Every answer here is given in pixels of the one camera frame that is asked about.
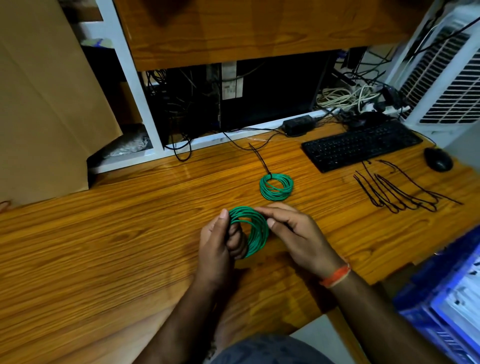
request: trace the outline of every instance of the left hand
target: left hand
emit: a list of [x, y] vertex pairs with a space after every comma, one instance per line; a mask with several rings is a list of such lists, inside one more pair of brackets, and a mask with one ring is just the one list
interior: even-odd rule
[[240, 224], [230, 225], [228, 211], [223, 209], [200, 233], [196, 281], [209, 290], [222, 289], [231, 278], [234, 261], [244, 258], [247, 249]]

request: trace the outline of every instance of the power adapter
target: power adapter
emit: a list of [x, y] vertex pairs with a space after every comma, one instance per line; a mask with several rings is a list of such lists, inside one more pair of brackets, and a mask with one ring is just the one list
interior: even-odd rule
[[310, 115], [299, 116], [298, 118], [285, 120], [282, 124], [282, 129], [286, 136], [300, 136], [313, 130], [316, 123], [317, 120]]

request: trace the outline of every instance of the person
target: person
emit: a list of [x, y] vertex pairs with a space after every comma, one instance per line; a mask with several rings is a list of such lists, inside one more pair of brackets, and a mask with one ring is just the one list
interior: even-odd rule
[[[345, 267], [344, 260], [310, 216], [283, 203], [255, 210], [267, 218], [270, 230], [284, 242], [293, 260], [319, 280]], [[134, 364], [188, 362], [218, 294], [228, 286], [234, 261], [243, 258], [246, 252], [240, 225], [230, 225], [228, 211], [223, 209], [202, 229], [198, 268], [191, 286]], [[337, 279], [330, 290], [371, 363], [452, 363], [353, 270]], [[212, 361], [212, 364], [230, 363], [330, 364], [331, 361], [306, 343], [288, 336], [267, 335], [236, 343]]]

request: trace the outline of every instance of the fingernail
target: fingernail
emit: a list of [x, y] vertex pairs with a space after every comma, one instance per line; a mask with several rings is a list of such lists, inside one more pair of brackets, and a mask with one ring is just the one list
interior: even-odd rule
[[228, 210], [226, 208], [220, 212], [220, 218], [228, 218]]
[[273, 218], [268, 218], [267, 219], [267, 225], [269, 228], [272, 228], [273, 224], [275, 224], [275, 219]]

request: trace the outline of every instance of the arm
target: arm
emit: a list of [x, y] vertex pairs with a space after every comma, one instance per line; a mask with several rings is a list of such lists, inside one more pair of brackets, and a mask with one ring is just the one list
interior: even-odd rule
[[217, 293], [231, 276], [234, 260], [247, 253], [240, 224], [230, 226], [228, 211], [202, 229], [198, 268], [193, 283], [134, 364], [187, 362], [216, 303]]
[[[345, 264], [310, 216], [282, 203], [256, 210], [268, 218], [268, 226], [285, 243], [293, 260], [320, 279]], [[355, 272], [331, 292], [372, 363], [452, 363]]]

